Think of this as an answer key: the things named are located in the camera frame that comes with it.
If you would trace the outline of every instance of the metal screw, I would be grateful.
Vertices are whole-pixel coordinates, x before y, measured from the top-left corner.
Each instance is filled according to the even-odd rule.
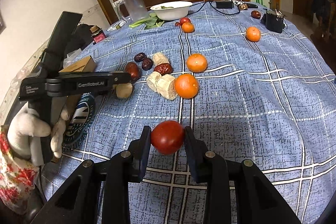
[[[212,151],[208,151],[208,152],[205,152],[205,155],[208,157],[208,158],[213,158],[214,156],[216,156],[216,154]]]
[[[253,165],[253,161],[251,161],[251,160],[244,160],[244,165],[246,165],[247,167],[251,167]]]
[[[84,167],[90,167],[92,165],[92,160],[85,160],[83,161],[82,165]]]
[[[127,157],[129,157],[129,156],[131,155],[131,152],[128,151],[128,150],[124,150],[124,151],[121,152],[120,155],[121,155],[123,158],[127,158]]]

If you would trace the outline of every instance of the pink label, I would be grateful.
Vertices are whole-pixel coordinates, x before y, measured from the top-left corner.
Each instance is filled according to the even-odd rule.
[[[102,41],[105,38],[106,38],[105,34],[101,33],[100,35],[96,36],[93,40],[98,43],[98,42]]]

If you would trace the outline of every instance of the plastic bag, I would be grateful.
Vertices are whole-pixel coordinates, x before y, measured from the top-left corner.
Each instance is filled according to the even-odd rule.
[[[72,61],[82,52],[82,50],[79,48],[78,50],[75,50],[73,52],[69,52],[67,54],[67,58],[63,60],[63,68],[66,68],[71,65]]]

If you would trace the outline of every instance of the small glass jar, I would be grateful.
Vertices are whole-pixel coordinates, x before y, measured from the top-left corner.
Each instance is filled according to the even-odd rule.
[[[93,27],[91,27],[90,31],[92,32],[91,37],[94,40],[93,44],[96,44],[106,38],[104,31],[97,25],[94,25]]]

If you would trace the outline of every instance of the floral sleeve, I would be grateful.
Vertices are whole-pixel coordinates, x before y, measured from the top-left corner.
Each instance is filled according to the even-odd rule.
[[[0,198],[17,214],[24,214],[38,167],[14,157],[4,127],[0,131]]]

